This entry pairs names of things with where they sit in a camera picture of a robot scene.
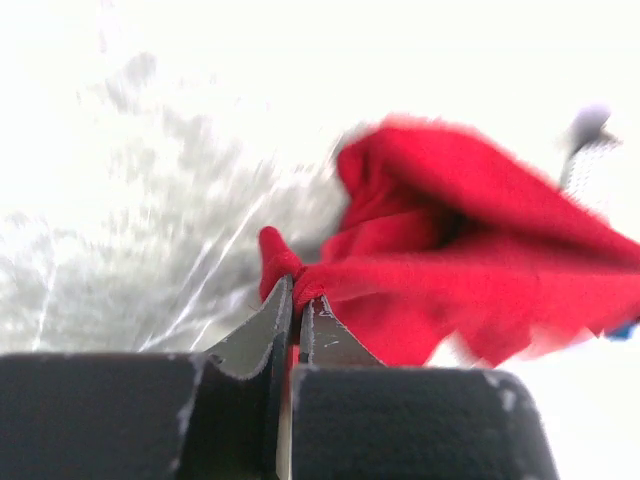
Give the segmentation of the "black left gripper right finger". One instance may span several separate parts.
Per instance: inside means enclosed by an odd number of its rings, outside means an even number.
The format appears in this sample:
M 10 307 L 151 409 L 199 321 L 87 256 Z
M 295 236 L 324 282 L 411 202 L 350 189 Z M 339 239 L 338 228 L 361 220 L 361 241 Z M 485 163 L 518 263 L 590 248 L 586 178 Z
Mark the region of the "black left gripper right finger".
M 291 387 L 295 479 L 558 476 L 533 398 L 516 376 L 386 367 L 325 298 L 304 309 Z

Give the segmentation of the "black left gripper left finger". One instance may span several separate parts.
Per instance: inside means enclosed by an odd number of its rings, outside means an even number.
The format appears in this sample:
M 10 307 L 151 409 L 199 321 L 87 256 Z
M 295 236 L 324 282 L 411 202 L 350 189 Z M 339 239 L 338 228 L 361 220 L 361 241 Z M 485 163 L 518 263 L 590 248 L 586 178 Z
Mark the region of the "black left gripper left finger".
M 292 280 L 203 352 L 1 359 L 5 479 L 273 479 Z

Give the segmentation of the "red t shirt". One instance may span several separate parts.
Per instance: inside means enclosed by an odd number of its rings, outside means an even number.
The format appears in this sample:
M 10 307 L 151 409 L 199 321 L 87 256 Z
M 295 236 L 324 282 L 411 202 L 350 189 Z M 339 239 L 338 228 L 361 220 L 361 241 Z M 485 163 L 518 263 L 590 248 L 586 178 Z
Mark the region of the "red t shirt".
M 545 354 L 639 315 L 639 247 L 465 128 L 391 122 L 337 155 L 349 196 L 318 261 L 272 227 L 260 294 L 325 297 L 389 366 L 421 366 L 455 335 L 479 362 Z

